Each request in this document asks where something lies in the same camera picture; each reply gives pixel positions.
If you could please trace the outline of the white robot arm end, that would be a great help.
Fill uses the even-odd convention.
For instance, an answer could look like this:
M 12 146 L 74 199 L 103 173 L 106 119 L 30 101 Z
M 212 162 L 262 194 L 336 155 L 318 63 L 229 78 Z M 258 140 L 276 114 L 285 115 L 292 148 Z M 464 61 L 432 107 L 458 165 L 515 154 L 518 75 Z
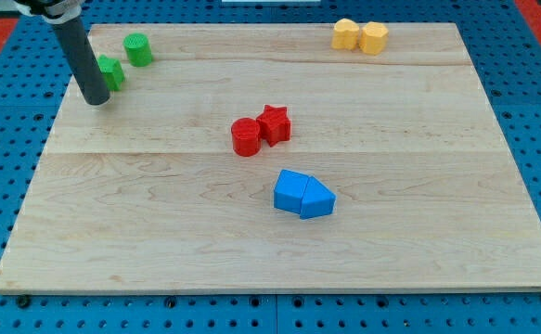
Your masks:
M 24 16 L 41 16 L 49 24 L 63 24 L 77 19 L 84 0 L 14 0 L 16 9 Z

